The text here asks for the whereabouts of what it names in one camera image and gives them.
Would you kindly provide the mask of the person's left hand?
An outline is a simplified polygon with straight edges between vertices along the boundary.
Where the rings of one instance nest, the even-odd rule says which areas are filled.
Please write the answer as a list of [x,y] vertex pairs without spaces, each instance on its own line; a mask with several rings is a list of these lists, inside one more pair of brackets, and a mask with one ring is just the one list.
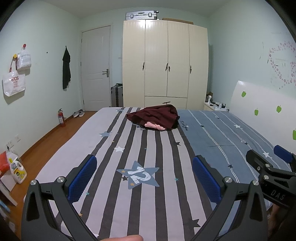
[[105,238],[101,241],[143,241],[143,237],[141,235],[128,235],[126,237],[112,237]]

